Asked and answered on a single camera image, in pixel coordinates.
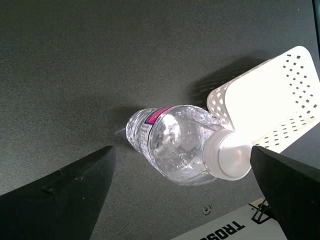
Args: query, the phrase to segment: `pink label stripe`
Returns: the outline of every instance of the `pink label stripe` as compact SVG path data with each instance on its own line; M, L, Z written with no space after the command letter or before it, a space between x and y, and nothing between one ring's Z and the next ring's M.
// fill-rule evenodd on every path
M154 113L152 113L148 119L145 121L146 124L155 124L156 120L158 119L158 117L166 110L172 108L173 106L165 106L162 108L159 108L157 111L155 111Z

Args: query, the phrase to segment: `plastic water bottle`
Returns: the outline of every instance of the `plastic water bottle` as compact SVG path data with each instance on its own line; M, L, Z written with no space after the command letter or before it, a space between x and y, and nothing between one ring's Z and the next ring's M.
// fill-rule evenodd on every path
M131 145L179 185L238 180L251 169L252 143L192 105L147 108L126 125Z

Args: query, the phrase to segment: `dark gray surface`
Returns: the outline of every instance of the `dark gray surface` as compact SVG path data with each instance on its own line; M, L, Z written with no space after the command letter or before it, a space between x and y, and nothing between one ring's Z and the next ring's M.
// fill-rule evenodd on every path
M311 1L1 1L0 194L115 145L93 240L167 240L254 201L252 172L174 185L128 145L124 127L139 108L194 103L204 82L298 45L319 72ZM284 154L319 168L319 134Z

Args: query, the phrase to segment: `perforated basket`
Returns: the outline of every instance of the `perforated basket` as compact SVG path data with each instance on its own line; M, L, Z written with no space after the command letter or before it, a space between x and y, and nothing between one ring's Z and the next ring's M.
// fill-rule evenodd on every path
M213 90L209 111L254 145L282 152L320 122L320 82L297 46Z

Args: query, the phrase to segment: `bottle cap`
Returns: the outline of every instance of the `bottle cap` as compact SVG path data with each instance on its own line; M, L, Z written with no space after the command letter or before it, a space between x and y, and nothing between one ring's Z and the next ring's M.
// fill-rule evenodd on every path
M230 129L214 132L204 143L203 162L215 177L230 181L242 179L251 169L252 142Z

